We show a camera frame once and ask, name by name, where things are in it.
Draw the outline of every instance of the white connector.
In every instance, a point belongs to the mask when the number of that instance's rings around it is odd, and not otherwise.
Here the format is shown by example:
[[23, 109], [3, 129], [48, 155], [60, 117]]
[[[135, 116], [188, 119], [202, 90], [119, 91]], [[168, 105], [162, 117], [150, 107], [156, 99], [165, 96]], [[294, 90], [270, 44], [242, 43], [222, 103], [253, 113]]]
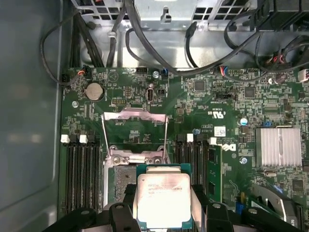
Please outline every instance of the white connector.
[[309, 70], [308, 69], [303, 69], [298, 72], [298, 80], [300, 82], [306, 82], [309, 80]]
[[63, 144], [68, 144], [70, 142], [70, 138], [67, 134], [62, 134], [60, 138], [60, 142]]
[[87, 135], [81, 134], [80, 137], [79, 137], [79, 142], [80, 142], [81, 144], [86, 144], [86, 143], [88, 143]]

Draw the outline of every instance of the green circuit board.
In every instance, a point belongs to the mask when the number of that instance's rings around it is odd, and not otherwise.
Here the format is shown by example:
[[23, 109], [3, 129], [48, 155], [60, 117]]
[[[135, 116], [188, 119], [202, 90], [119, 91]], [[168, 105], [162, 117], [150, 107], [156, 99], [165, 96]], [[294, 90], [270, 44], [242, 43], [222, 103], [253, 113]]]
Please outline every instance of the green circuit board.
[[[237, 83], [223, 79], [213, 71], [186, 77], [169, 73], [159, 78], [153, 77], [154, 71], [96, 68], [89, 77], [80, 78], [70, 88], [63, 89], [61, 134], [77, 140], [80, 134], [87, 134], [93, 144], [87, 149], [78, 145], [60, 148], [60, 217], [80, 206], [102, 210], [106, 145], [101, 115], [103, 112], [118, 113], [124, 108], [142, 108], [152, 114], [168, 116], [167, 152], [171, 162], [191, 163], [194, 183], [204, 185], [212, 200], [222, 201], [235, 210], [235, 202], [242, 194], [247, 194], [252, 184], [277, 186], [284, 195], [304, 206], [305, 222], [308, 223], [309, 180], [304, 167], [265, 169], [258, 167], [255, 160], [255, 129], [266, 126], [300, 128], [302, 159], [304, 163], [309, 159], [309, 84], [299, 83], [297, 72], [285, 73], [287, 80], [277, 85], [272, 81], [276, 74], [270, 74], [258, 83]], [[77, 72], [78, 69], [70, 69], [66, 74], [72, 78]], [[238, 79], [260, 75], [255, 69], [229, 70], [228, 73]], [[99, 101], [91, 101], [85, 94], [91, 83], [100, 84], [104, 91]], [[245, 127], [241, 126], [243, 119], [248, 121]], [[136, 118], [126, 122], [106, 122], [108, 143], [132, 152], [157, 150], [163, 145], [164, 128], [164, 123]], [[211, 158], [202, 153], [180, 156], [176, 149], [178, 138], [188, 134], [202, 135], [208, 142], [215, 139], [222, 149], [214, 148]], [[78, 149], [82, 150], [80, 158], [70, 160], [69, 153], [75, 154]], [[96, 154], [96, 157], [87, 166], [88, 153]], [[78, 173], [68, 162], [81, 166], [82, 177], [78, 174], [68, 176], [68, 172]], [[133, 173], [134, 168], [129, 168], [130, 171], [118, 167], [111, 175], [116, 176], [115, 173], [121, 170]], [[114, 190], [118, 181], [116, 177], [109, 180], [109, 192], [114, 194], [109, 196], [110, 202], [119, 200]], [[77, 192], [81, 192], [78, 198], [74, 196]]]

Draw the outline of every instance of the motherboard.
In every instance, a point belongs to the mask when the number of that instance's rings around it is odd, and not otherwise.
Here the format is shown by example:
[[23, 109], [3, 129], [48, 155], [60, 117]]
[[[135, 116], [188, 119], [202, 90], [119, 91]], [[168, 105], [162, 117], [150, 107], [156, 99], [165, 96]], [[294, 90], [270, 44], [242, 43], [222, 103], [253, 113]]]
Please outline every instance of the motherboard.
[[[65, 78], [78, 71], [67, 70]], [[260, 75], [228, 73], [239, 80]], [[181, 77], [148, 68], [89, 69], [62, 93], [59, 217], [122, 201], [139, 163], [190, 163], [191, 184], [202, 185], [211, 200], [234, 212], [258, 206], [281, 217], [263, 202], [267, 189], [291, 199], [289, 223], [304, 230], [308, 100], [309, 84], [297, 72], [242, 83], [215, 70]]]

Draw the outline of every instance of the usb port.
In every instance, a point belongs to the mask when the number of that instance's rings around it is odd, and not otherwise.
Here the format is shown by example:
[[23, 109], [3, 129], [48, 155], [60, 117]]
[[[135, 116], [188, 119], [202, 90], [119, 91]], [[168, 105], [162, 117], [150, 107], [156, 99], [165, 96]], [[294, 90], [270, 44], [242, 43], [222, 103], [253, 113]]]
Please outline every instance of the usb port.
[[147, 89], [147, 101], [152, 102], [154, 100], [154, 90], [152, 88]]

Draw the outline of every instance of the silver heatsink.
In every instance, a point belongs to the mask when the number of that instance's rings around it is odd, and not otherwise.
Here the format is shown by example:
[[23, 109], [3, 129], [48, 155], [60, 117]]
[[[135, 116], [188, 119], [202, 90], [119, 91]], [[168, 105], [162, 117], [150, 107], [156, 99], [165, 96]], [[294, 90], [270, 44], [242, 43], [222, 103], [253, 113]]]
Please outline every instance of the silver heatsink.
[[301, 138], [297, 128], [255, 130], [257, 166], [301, 166]]

